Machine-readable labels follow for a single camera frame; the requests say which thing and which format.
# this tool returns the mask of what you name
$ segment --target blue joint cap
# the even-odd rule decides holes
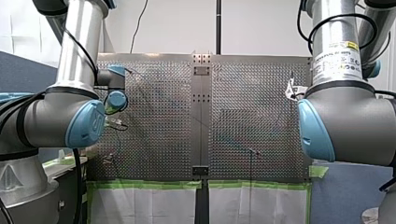
[[[95,144],[105,128],[105,107],[98,100],[83,105],[70,121],[65,142],[70,148],[89,147]]]
[[[109,65],[107,67],[107,70],[112,72],[112,73],[118,74],[118,75],[120,75],[122,77],[125,77],[125,67],[122,66],[122,65],[111,64],[111,65]]]
[[[20,98],[25,95],[32,95],[30,92],[0,92],[0,104],[10,100]]]
[[[111,92],[106,101],[106,107],[110,107],[111,110],[120,110],[126,105],[126,96],[122,91]]]
[[[306,99],[298,103],[300,138],[304,153],[312,159],[335,161],[332,140],[317,110]]]
[[[381,71],[381,61],[377,60],[375,62],[375,67],[374,67],[372,73],[370,74],[370,76],[368,76],[368,78],[378,77],[380,71]]]

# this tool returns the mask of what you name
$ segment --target white wall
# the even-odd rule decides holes
[[[298,0],[223,0],[222,53],[233,55],[309,56],[296,28]],[[104,23],[104,51],[130,51],[137,18],[145,0],[118,0]],[[0,0],[0,50],[56,66],[60,47],[32,0]],[[308,35],[311,19],[302,15]],[[216,51],[216,0],[148,0],[134,43],[134,53]],[[393,35],[381,57],[383,68],[371,81],[381,90],[396,90]]]
[[[32,0],[0,0],[0,50],[57,66],[61,47]]]

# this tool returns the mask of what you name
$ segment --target white label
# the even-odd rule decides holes
[[[315,58],[313,70],[314,77],[333,74],[361,77],[361,56],[354,49],[332,49]]]

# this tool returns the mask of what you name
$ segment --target gray partition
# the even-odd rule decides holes
[[[291,72],[306,84],[309,59],[101,54],[98,61],[132,71],[129,106],[116,116],[129,129],[106,129],[90,179],[191,180],[200,166],[212,179],[307,181],[296,103],[284,91]]]

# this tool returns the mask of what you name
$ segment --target sticker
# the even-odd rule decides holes
[[[341,41],[338,43],[332,43],[329,45],[332,49],[355,49],[359,50],[359,45],[352,41]]]
[[[349,47],[319,54],[313,62],[314,77],[350,75],[361,77],[361,55]]]

